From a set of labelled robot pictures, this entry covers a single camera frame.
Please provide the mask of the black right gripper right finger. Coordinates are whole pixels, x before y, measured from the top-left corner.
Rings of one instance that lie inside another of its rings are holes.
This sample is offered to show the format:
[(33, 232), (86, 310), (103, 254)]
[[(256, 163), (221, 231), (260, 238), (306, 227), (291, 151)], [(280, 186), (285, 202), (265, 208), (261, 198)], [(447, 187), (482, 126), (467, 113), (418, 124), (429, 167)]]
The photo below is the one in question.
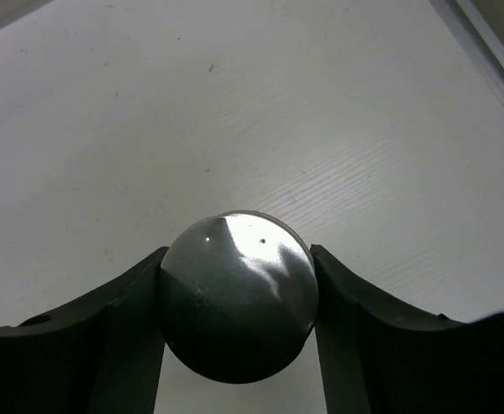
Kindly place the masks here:
[(311, 248), (330, 413), (504, 413), (504, 312), (461, 323), (405, 303)]

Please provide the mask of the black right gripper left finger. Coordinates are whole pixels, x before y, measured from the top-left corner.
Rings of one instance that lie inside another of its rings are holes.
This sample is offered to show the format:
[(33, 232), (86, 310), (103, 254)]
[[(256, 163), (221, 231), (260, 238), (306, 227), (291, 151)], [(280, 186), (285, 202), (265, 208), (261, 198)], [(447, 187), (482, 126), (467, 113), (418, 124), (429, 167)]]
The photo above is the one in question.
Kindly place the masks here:
[(165, 343), (156, 320), (162, 247), (119, 277), (0, 327), (0, 413), (152, 413)]

